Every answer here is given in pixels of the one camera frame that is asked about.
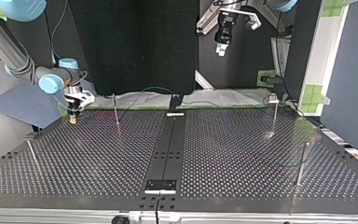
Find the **light blue panel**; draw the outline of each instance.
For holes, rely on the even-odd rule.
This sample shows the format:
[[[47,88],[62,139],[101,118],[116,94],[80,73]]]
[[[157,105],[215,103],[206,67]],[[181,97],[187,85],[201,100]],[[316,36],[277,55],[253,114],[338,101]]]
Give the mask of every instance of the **light blue panel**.
[[[61,91],[56,97],[65,102]],[[40,128],[46,128],[62,116],[53,95],[41,91],[30,82],[22,82],[0,95],[0,112]]]
[[[43,13],[46,3],[46,0],[0,0],[0,7],[14,21],[33,21]]]

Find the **metal post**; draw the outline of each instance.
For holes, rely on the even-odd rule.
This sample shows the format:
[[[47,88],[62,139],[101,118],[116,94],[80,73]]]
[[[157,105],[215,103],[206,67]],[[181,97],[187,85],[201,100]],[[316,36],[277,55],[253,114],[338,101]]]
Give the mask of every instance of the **metal post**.
[[[298,173],[297,173],[297,178],[296,178],[296,187],[300,187],[301,186],[301,178],[304,172],[304,166],[305,166],[305,162],[304,160],[307,158],[308,155],[308,149],[310,148],[310,143],[306,142],[304,144],[304,148],[301,154],[301,161],[300,161],[300,165],[298,167]]]

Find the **black breadboard table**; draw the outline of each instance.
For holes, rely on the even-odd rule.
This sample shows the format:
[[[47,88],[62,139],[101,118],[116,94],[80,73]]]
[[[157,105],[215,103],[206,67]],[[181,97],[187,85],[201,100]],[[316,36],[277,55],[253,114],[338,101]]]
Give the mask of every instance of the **black breadboard table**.
[[[293,111],[273,114],[119,111],[117,126],[87,111],[0,159],[0,208],[358,215],[358,161]],[[145,194],[149,180],[175,194]]]

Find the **silver cylinder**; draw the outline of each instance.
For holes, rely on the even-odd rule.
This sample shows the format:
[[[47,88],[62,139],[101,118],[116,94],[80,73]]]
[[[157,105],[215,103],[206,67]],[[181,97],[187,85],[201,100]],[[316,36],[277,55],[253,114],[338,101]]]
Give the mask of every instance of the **silver cylinder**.
[[[27,53],[2,20],[0,20],[0,58],[12,70],[23,70],[28,64]]]
[[[242,1],[239,0],[224,0],[222,2],[221,8],[229,8],[229,9],[235,9],[240,10],[242,6]]]

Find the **black fabric backdrop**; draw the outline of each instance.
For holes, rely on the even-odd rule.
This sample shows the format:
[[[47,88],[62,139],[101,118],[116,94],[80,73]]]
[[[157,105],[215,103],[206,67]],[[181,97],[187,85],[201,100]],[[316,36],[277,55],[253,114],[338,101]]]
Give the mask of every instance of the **black fabric backdrop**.
[[[70,7],[99,94],[194,90],[199,0],[70,0]]]

